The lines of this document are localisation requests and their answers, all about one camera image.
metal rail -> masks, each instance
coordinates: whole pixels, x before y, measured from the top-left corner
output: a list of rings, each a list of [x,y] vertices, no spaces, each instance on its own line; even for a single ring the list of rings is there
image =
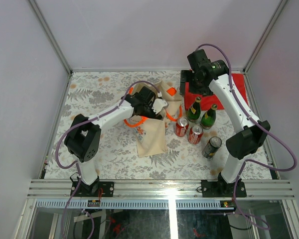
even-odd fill
[[[197,200],[231,198],[203,198],[196,191],[198,180],[110,180],[115,183],[112,199],[159,200],[168,199],[171,192],[175,199]],[[293,200],[295,198],[289,180],[244,180],[247,198],[238,200]],[[67,199],[72,183],[69,179],[33,179],[27,197],[45,199]]]

champagne bottle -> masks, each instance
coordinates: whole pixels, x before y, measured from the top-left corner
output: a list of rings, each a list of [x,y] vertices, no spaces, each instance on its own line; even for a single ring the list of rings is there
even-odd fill
[[[216,110],[217,110],[217,105],[213,104],[211,108],[208,111],[206,111],[203,117],[201,118],[200,125],[204,129],[210,129],[214,125],[216,121]]]
[[[200,101],[201,101],[201,97],[197,96],[195,102],[190,106],[190,108],[186,113],[188,120],[191,122],[197,121],[198,118],[200,117],[200,112],[201,112]]]

table surface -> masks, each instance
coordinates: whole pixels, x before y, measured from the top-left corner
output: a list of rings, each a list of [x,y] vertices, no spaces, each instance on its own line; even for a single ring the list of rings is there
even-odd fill
[[[55,162],[56,144],[71,126],[76,115],[90,116],[112,106],[123,96],[128,86],[137,80],[152,83],[164,80],[170,86],[179,89],[179,79],[179,71],[74,73],[44,178],[65,179],[76,172],[76,167],[63,170]],[[119,122],[111,129],[102,132],[99,150],[94,157],[95,170],[102,179],[216,179],[228,157],[224,142],[234,134],[227,113],[217,111],[215,125],[210,130],[205,130],[198,145],[190,144],[186,137],[177,137],[174,128],[175,123],[171,122],[165,133],[168,153],[139,158],[134,131],[123,121]],[[220,137],[223,145],[214,158],[208,160],[202,157],[202,150],[212,136]],[[69,165],[76,159],[63,143],[59,158],[63,165]],[[262,147],[251,155],[251,158],[267,164]],[[268,169],[248,162],[242,178],[271,179],[271,175]]]

coca-cola can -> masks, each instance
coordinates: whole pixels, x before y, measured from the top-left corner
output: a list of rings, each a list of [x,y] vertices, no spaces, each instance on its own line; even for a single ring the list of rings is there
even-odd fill
[[[195,124],[192,128],[190,128],[188,141],[192,144],[198,144],[203,136],[203,133],[202,126]]]
[[[188,120],[185,117],[181,117],[176,122],[176,130],[175,133],[178,137],[184,137],[188,130]]]

bottle label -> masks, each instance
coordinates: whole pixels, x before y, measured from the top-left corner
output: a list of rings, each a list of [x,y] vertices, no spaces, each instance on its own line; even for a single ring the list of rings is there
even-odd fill
[[[194,109],[194,107],[191,107],[190,110],[194,113],[196,113],[196,110]]]

